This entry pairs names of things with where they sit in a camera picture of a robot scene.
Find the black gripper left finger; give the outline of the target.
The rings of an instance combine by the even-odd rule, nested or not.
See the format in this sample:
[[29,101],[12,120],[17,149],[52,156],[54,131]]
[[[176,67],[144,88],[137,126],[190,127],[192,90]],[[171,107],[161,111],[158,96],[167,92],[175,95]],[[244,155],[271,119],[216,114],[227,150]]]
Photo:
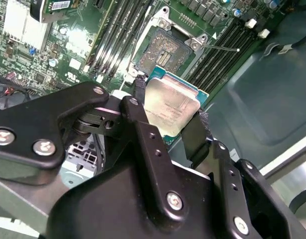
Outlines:
[[65,158],[65,142],[76,120],[101,108],[101,118],[114,116],[121,126],[109,165],[131,160],[138,170],[149,218],[159,226],[180,226],[188,206],[171,205],[167,196],[182,197],[174,165],[156,126],[149,124],[143,105],[127,96],[111,111],[111,96],[93,82],[83,82],[0,111],[0,178],[29,185],[50,183]]

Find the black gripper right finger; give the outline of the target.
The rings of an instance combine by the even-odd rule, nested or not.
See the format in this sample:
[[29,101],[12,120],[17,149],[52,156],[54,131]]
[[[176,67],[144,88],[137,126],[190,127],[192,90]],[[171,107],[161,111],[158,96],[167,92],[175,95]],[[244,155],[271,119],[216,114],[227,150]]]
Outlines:
[[306,239],[304,226],[256,166],[233,161],[214,139],[207,113],[195,113],[181,136],[192,169],[210,177],[209,208],[218,239]]

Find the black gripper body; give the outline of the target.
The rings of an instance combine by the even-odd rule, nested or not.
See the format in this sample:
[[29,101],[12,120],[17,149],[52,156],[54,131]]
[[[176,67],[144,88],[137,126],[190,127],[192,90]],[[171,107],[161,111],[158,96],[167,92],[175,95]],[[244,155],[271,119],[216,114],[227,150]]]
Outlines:
[[189,212],[168,232],[149,218],[132,156],[66,192],[47,222],[49,239],[223,239],[225,229],[213,183],[175,166]]

